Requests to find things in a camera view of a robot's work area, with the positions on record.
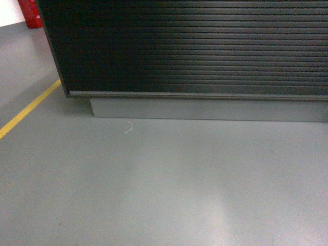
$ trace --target small white string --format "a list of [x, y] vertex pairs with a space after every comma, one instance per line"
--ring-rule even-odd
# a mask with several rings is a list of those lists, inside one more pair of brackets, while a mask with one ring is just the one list
[[125, 132], [125, 134], [127, 134], [128, 132], [130, 132], [133, 129], [132, 123], [131, 122], [128, 122], [128, 123], [131, 125], [131, 129], [129, 131]]

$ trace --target fire extinguisher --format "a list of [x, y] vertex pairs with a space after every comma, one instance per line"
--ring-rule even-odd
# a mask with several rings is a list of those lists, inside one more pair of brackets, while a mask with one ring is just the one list
[[23, 16], [29, 28], [42, 27], [39, 11], [34, 0], [18, 0]]

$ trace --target black roller shutter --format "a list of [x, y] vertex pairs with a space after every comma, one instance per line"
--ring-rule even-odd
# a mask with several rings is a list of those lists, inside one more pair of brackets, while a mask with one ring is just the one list
[[328, 96], [328, 1], [38, 4], [68, 95]]

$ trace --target gray baseboard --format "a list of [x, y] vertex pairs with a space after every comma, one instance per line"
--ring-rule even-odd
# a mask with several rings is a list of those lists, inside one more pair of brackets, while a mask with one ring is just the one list
[[328, 122], [328, 102], [90, 99], [95, 117]]

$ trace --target yellow floor line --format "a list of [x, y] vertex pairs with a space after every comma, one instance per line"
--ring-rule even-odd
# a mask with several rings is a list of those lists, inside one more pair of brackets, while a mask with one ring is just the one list
[[11, 121], [5, 124], [0, 129], [0, 139], [2, 139], [11, 129], [13, 129], [22, 119], [25, 118], [38, 104], [40, 104], [51, 92], [53, 92], [61, 84], [60, 79], [57, 80], [52, 86], [38, 96], [33, 102], [27, 105], [18, 115], [16, 115]]

